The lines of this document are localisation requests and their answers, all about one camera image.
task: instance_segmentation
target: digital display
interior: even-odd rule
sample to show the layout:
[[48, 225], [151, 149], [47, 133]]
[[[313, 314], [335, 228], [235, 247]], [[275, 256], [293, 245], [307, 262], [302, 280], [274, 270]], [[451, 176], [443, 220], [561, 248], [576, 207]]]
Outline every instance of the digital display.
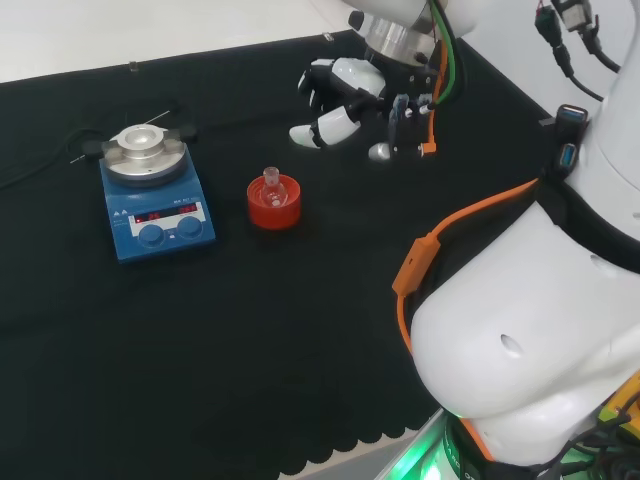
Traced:
[[142, 213], [134, 215], [136, 223], [150, 222], [160, 218], [173, 217], [174, 215], [182, 215], [183, 213], [197, 212], [198, 207], [195, 203], [180, 205], [179, 207], [165, 208], [164, 210], [156, 210], [155, 212]]

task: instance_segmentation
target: orange cable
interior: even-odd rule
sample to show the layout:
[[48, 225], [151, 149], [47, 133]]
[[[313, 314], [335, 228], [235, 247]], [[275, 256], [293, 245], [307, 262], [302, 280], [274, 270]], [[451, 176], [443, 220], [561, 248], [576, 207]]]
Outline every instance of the orange cable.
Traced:
[[[440, 90], [442, 90], [442, 84], [444, 83], [444, 73], [447, 70], [448, 59], [449, 56], [447, 54], [447, 46], [444, 42], [442, 42], [441, 46], [441, 60], [440, 60], [440, 71], [438, 72], [438, 80], [436, 81], [436, 88], [434, 90], [433, 99], [438, 100], [440, 97]], [[422, 144], [422, 155], [427, 153], [435, 153], [436, 152], [436, 139], [435, 139], [435, 110], [431, 112], [431, 117], [429, 118], [429, 140], [427, 143]]]
[[480, 210], [484, 210], [487, 207], [495, 205], [496, 203], [503, 202], [513, 197], [517, 197], [521, 193], [524, 193], [529, 187], [535, 185], [538, 179], [531, 180], [530, 182], [525, 183], [524, 185], [520, 185], [519, 187], [512, 188], [511, 190], [507, 190], [506, 192], [498, 193], [497, 195], [493, 195], [492, 197], [485, 198], [484, 200], [480, 200], [473, 205], [470, 205], [462, 210], [458, 210], [456, 213], [449, 215], [442, 222], [438, 224], [438, 226], [433, 230], [434, 235], [438, 236], [444, 230], [446, 230], [452, 223], [457, 222], [458, 220], [468, 217]]
[[[508, 200], [509, 198], [516, 197], [521, 193], [524, 193], [529, 187], [535, 185], [538, 180], [531, 180], [530, 182], [525, 183], [524, 185], [520, 185], [519, 187], [512, 188], [511, 190], [507, 190], [506, 192], [499, 193], [497, 195], [493, 195], [492, 197], [485, 198], [473, 205], [470, 205], [462, 210], [458, 210], [457, 212], [449, 215], [443, 221], [441, 221], [438, 226], [429, 234], [435, 235], [436, 237], [446, 230], [451, 224], [457, 222], [458, 220], [467, 217], [469, 215], [473, 215], [480, 210], [483, 210], [487, 207], [495, 205], [496, 203], [503, 202]], [[397, 302], [397, 312], [398, 312], [398, 326], [400, 327], [400, 333], [402, 333], [402, 338], [404, 340], [405, 345], [407, 346], [407, 350], [409, 353], [413, 351], [411, 347], [411, 338], [409, 337], [409, 333], [407, 330], [406, 321], [404, 318], [404, 301], [406, 299], [405, 295], [398, 295]]]

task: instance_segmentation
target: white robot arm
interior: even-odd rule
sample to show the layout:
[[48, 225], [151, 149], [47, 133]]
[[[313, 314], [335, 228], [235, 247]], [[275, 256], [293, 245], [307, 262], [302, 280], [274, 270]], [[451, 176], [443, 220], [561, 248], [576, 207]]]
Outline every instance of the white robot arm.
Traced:
[[[455, 35], [470, 31], [475, 25], [476, 10], [490, 1], [442, 2]], [[370, 63], [371, 58], [314, 61], [302, 75], [298, 90], [309, 95], [309, 105], [314, 110], [324, 112], [324, 115], [311, 125], [300, 125], [290, 130], [291, 139], [304, 147], [323, 148], [349, 138], [360, 128], [361, 117], [367, 110], [382, 111], [385, 115], [398, 105], [402, 108], [411, 105], [418, 110], [427, 102], [427, 98], [429, 101], [432, 98], [423, 96], [420, 99], [420, 95], [428, 94], [429, 88], [424, 88], [424, 91], [412, 89], [409, 92], [404, 90], [404, 86], [399, 87], [397, 81], [403, 75], [408, 81], [411, 77], [424, 77], [429, 72], [428, 59], [435, 48], [436, 39], [440, 38], [432, 17], [430, 0], [353, 0], [348, 3], [366, 12], [353, 12], [349, 23], [363, 37], [370, 57], [376, 57], [376, 64], [383, 63], [386, 70], [385, 73], [381, 72]], [[395, 83], [392, 81], [389, 85], [389, 77], [394, 77]], [[394, 102], [396, 95], [408, 95], [408, 98]], [[346, 99], [344, 105], [330, 110], [329, 107], [334, 106], [332, 102], [336, 103], [341, 98]], [[402, 112], [396, 112], [392, 117], [391, 129], [395, 128], [398, 118], [402, 119]], [[421, 128], [417, 126], [419, 122], [414, 123], [416, 128]], [[395, 138], [393, 132], [390, 132], [390, 136]]]
[[[416, 66], [424, 60], [416, 54], [433, 52], [430, 0], [344, 1], [367, 13], [357, 14], [353, 26], [377, 55]], [[640, 0], [630, 1], [640, 25]], [[440, 2], [460, 36], [473, 29], [491, 0]], [[566, 180], [603, 225], [627, 244], [636, 242], [638, 251], [639, 31]], [[383, 75], [367, 62], [319, 65], [330, 68], [325, 77], [346, 79], [345, 94], [363, 90], [377, 97], [371, 106], [385, 94]], [[341, 107], [316, 127], [295, 127], [291, 137], [319, 147], [318, 137], [334, 144], [358, 127], [357, 115]], [[465, 419], [486, 459], [525, 469], [544, 466], [640, 370], [638, 292], [638, 272], [576, 243], [534, 203], [418, 309], [411, 332], [418, 373], [445, 408]], [[456, 471], [447, 448], [443, 442], [435, 463], [438, 478], [453, 480], [460, 466]], [[557, 472], [549, 475], [559, 478]]]

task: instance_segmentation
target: black cloth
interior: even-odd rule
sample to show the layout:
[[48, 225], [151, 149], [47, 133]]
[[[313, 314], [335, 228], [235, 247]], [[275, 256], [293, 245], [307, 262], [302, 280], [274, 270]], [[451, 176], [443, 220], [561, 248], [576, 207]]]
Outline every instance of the black cloth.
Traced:
[[[288, 129], [314, 58], [362, 57], [351, 33], [0, 85], [0, 179], [74, 128], [113, 135], [166, 110], [200, 127], [192, 157], [215, 244], [119, 265], [97, 165], [0, 191], [0, 477], [274, 479], [437, 409], [406, 352], [391, 283], [444, 216], [534, 177], [544, 113], [470, 48], [469, 86], [436, 116], [438, 154], [374, 164], [370, 122], [328, 151]], [[275, 165], [303, 217], [267, 234], [246, 188]]]

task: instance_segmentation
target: green light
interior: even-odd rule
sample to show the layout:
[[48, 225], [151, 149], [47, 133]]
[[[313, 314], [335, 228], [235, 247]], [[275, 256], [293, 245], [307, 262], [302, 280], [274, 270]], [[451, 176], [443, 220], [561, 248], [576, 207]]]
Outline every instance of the green light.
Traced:
[[399, 461], [396, 463], [389, 472], [386, 480], [402, 480], [407, 473], [411, 471], [413, 467], [420, 461], [422, 457], [427, 453], [431, 443], [431, 439], [428, 436], [421, 438], [416, 444], [409, 450]]
[[440, 480], [440, 470], [436, 465], [431, 465], [427, 473], [424, 474], [422, 480]]

